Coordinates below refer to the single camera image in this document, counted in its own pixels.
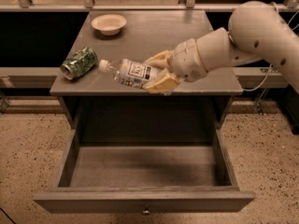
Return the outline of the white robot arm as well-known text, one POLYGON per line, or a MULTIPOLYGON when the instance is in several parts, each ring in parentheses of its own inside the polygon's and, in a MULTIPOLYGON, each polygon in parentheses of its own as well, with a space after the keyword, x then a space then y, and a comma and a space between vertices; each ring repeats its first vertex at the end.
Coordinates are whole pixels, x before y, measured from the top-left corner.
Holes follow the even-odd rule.
POLYGON ((170 92, 181 82, 197 81, 216 69, 259 60, 275 66, 299 91, 299 36, 272 6, 249 1, 233 11, 226 29, 188 39, 147 59, 145 63, 161 73, 143 89, 170 92))

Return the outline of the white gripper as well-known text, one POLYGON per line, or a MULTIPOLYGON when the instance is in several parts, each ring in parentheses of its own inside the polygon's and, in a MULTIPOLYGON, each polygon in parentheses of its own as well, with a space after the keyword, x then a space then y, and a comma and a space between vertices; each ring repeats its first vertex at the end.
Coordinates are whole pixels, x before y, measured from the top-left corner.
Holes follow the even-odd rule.
POLYGON ((178 44, 173 51, 164 50, 157 53, 148 58, 145 64, 163 69, 155 79, 143 86, 143 89, 151 94, 171 93, 184 79, 194 82, 207 75, 196 40, 193 38, 178 44))

